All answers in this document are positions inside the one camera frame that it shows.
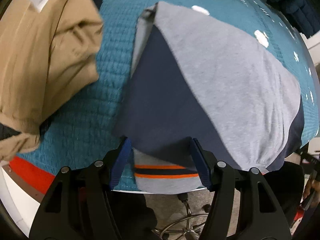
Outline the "chrome swivel chair base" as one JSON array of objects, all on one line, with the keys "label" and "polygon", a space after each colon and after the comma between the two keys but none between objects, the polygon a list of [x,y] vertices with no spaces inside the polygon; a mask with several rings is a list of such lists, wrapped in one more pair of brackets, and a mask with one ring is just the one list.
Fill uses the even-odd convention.
[{"label": "chrome swivel chair base", "polygon": [[[184,205],[186,215],[182,218],[171,222],[162,229],[154,228],[152,231],[160,239],[199,239],[202,229],[209,215],[211,205],[205,204],[202,207],[204,213],[193,213],[188,202],[188,194],[180,193],[177,195],[179,201]],[[192,220],[196,218],[204,218],[200,224],[192,224]]]}]

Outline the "tan folded garment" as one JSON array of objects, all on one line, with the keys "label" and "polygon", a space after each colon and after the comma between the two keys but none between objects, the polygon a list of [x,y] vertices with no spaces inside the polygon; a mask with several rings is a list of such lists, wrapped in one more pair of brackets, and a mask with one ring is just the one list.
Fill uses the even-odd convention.
[{"label": "tan folded garment", "polygon": [[93,0],[12,0],[1,18],[1,159],[34,151],[40,127],[98,80]]}]

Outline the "grey navy baseball jacket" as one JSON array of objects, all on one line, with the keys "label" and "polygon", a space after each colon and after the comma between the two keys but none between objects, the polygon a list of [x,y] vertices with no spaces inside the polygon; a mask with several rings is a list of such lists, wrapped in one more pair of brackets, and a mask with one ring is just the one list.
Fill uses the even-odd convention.
[{"label": "grey navy baseball jacket", "polygon": [[202,185],[192,138],[232,168],[267,172],[300,147],[303,128],[299,82],[251,35],[163,1],[141,13],[114,128],[131,140],[140,191]]}]

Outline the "teal quilted bedspread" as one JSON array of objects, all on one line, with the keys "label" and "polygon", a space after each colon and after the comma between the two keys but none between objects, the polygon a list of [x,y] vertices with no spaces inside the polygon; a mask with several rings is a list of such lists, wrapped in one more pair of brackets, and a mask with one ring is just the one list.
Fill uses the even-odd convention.
[{"label": "teal quilted bedspread", "polygon": [[99,80],[63,105],[50,121],[37,150],[19,154],[11,169],[25,182],[45,193],[63,166],[86,167],[118,146],[112,135],[122,93],[130,75],[137,18],[144,8],[158,1],[207,9],[211,16],[253,34],[267,35],[271,52],[300,82],[305,125],[302,143],[319,129],[319,81],[299,35],[262,0],[103,0],[103,42],[97,54]]}]

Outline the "navy yellow puffer jacket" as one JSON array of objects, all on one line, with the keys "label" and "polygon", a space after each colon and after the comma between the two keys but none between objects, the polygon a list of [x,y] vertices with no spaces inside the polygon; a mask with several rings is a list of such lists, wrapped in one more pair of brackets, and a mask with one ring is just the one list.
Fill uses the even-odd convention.
[{"label": "navy yellow puffer jacket", "polygon": [[307,38],[319,32],[319,0],[267,0],[267,4]]}]

